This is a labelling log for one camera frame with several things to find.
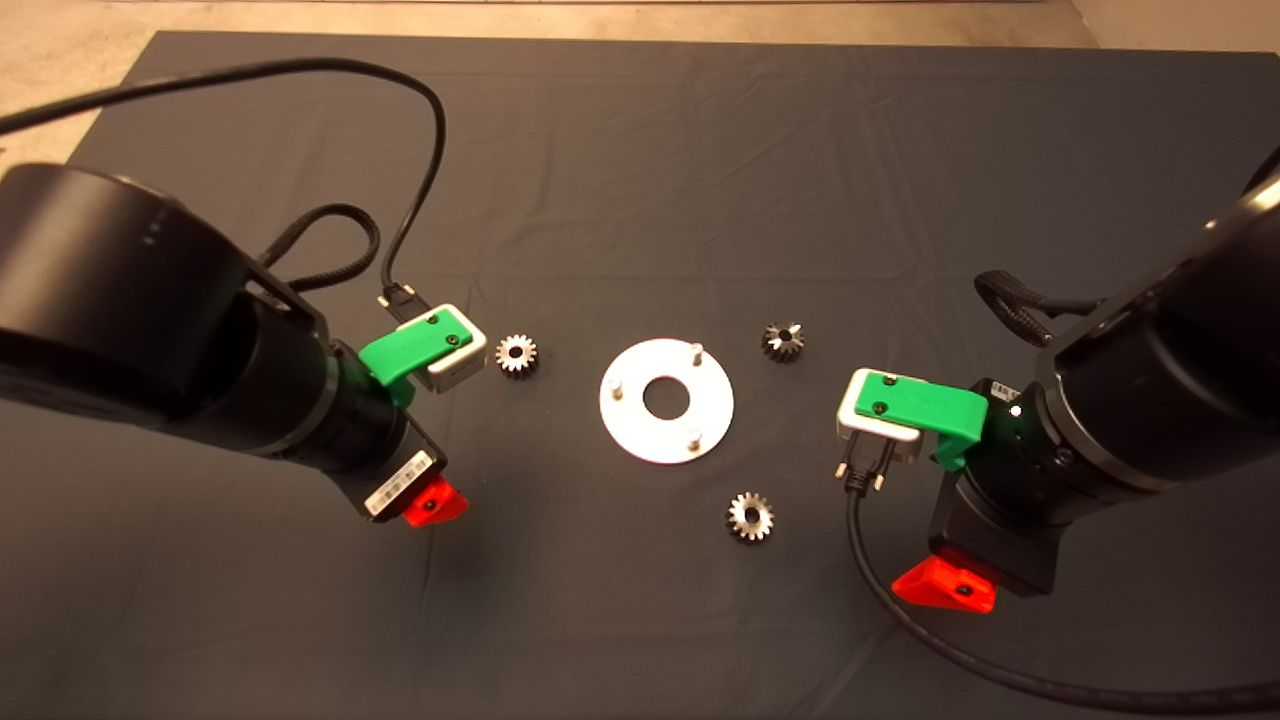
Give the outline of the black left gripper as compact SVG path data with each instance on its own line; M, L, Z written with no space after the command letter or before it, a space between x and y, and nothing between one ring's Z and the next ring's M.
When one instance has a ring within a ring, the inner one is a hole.
M338 489L369 521L385 523L403 514L411 527L430 527L468 509L467 497L439 477L448 464L444 448L403 413L383 448L338 474Z

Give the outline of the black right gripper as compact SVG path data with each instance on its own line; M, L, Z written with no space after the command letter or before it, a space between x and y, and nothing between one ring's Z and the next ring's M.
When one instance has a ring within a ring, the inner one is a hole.
M928 529L933 553L895 579L893 594L918 607L991 614L996 585L1020 597L1053 592L1061 527L1009 516L965 471L943 474Z

